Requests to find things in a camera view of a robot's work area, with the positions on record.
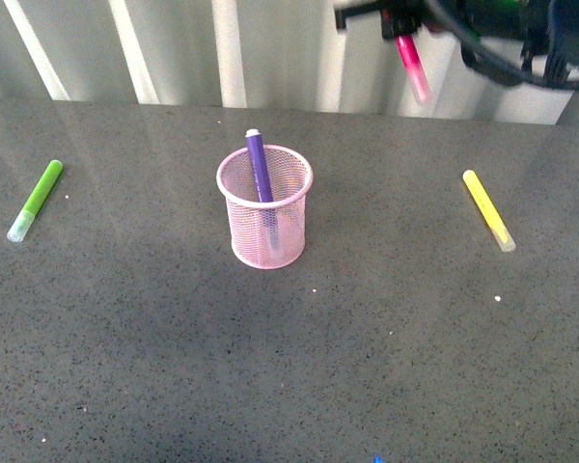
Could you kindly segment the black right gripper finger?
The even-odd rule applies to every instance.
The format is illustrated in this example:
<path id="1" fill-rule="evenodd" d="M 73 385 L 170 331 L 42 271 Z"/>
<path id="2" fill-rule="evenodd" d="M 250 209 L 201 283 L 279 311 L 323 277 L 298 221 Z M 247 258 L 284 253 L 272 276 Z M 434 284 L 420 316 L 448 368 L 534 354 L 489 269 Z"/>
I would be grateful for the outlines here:
<path id="1" fill-rule="evenodd" d="M 383 39 L 397 39 L 416 33 L 422 22 L 413 12 L 383 9 L 380 11 L 380 24 Z"/>
<path id="2" fill-rule="evenodd" d="M 380 13 L 389 7 L 390 2 L 387 0 L 364 1 L 335 7 L 335 26 L 337 29 L 345 29 L 346 23 L 350 18 L 366 14 Z"/>

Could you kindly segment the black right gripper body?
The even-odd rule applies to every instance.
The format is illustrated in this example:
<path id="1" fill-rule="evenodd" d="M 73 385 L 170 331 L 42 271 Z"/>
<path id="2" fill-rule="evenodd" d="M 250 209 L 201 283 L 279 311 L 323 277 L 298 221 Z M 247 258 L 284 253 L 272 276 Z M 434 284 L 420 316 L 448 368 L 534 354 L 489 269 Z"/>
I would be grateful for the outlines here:
<path id="1" fill-rule="evenodd" d="M 570 82 L 579 70 L 579 1 L 426 1 L 424 23 L 453 33 L 466 67 L 496 82 Z M 482 43 L 519 41 L 520 63 Z"/>

